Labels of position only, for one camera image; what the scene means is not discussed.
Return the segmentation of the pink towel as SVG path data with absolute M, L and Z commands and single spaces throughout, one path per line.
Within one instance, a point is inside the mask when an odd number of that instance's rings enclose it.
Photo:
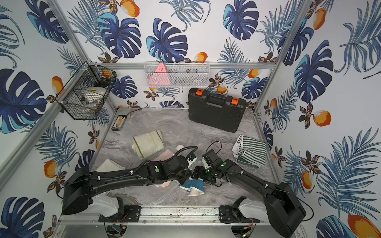
M 166 151 L 164 151 L 162 154 L 160 154 L 154 160 L 155 161 L 164 161 L 164 160 L 167 160 L 167 159 L 171 158 L 173 155 L 174 155 L 174 153 L 172 151 L 170 151 L 169 149 L 167 149 Z M 166 181 L 166 182 L 164 182 L 162 184 L 156 184 L 155 186 L 157 188 L 159 188 L 159 187 L 166 188 L 166 187 L 169 186 L 170 183 L 171 183 L 171 181 Z

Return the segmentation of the clear plastic vacuum bag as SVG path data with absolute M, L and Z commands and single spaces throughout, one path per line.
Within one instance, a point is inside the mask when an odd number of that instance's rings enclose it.
M 216 134 L 202 134 L 198 132 L 163 132 L 164 149 L 150 157 L 151 160 L 163 156 L 167 160 L 177 151 L 178 145 L 197 146 L 195 152 L 197 165 L 201 165 L 202 154 L 206 149 L 218 150 L 222 142 L 220 136 Z M 133 138 L 121 132 L 110 132 L 96 158 L 93 169 L 98 169 L 107 159 L 117 164 L 132 169 L 138 167 L 143 160 L 138 158 L 132 149 Z M 151 178 L 139 184 L 137 179 L 130 183 L 130 186 L 117 186 L 115 189 L 105 191 L 103 194 L 109 197 L 119 197 L 126 204 L 135 205 L 221 205 L 230 203 L 227 197 L 227 186 L 217 187 L 206 185 L 204 194 L 189 196 L 188 192 L 180 188 L 177 179 L 184 180 L 182 175 L 171 174 L 167 176 L 159 173 L 159 177 Z

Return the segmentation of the black white striped towel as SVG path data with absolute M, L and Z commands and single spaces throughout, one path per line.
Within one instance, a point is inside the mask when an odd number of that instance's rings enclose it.
M 267 162 L 267 146 L 251 137 L 240 135 L 233 148 L 233 156 L 237 163 L 261 168 Z

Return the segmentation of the cream striped towel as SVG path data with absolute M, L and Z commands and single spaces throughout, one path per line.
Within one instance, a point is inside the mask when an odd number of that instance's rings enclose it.
M 161 131 L 151 131 L 133 137 L 132 149 L 141 159 L 146 159 L 164 148 Z

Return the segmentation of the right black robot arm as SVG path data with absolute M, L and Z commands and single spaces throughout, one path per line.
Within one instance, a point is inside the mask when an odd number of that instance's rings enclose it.
M 306 216 L 300 199 L 284 182 L 275 184 L 245 171 L 232 160 L 223 161 L 214 150 L 203 155 L 207 168 L 196 166 L 192 177 L 220 187 L 223 179 L 257 197 L 265 205 L 270 225 L 284 238 L 290 238 Z

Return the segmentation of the blue white patterned towel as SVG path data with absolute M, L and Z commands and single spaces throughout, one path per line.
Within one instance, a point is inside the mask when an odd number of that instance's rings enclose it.
M 205 193 L 203 179 L 188 179 L 183 185 L 178 186 L 180 189 L 187 191 L 188 196 L 199 196 Z

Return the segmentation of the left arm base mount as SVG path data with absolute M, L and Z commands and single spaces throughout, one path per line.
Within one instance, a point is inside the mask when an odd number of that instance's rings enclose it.
M 98 221 L 104 223 L 137 223 L 140 218 L 141 206 L 125 205 L 120 197 L 116 197 L 118 201 L 118 210 L 115 215 L 105 217 L 99 216 Z

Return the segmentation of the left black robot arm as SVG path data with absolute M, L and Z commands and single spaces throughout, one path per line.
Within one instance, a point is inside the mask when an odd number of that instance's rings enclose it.
M 85 211 L 93 197 L 115 189 L 130 186 L 148 186 L 176 180 L 184 184 L 191 176 L 188 160 L 173 156 L 164 161 L 145 160 L 132 169 L 112 172 L 91 172 L 79 168 L 66 182 L 63 189 L 63 215 Z

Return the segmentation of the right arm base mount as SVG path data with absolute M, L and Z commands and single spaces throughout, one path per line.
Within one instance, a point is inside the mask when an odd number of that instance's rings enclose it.
M 255 218 L 247 218 L 240 212 L 239 205 L 245 199 L 245 196 L 241 196 L 232 205 L 221 205 L 219 207 L 219 221 L 224 224 L 260 222 Z

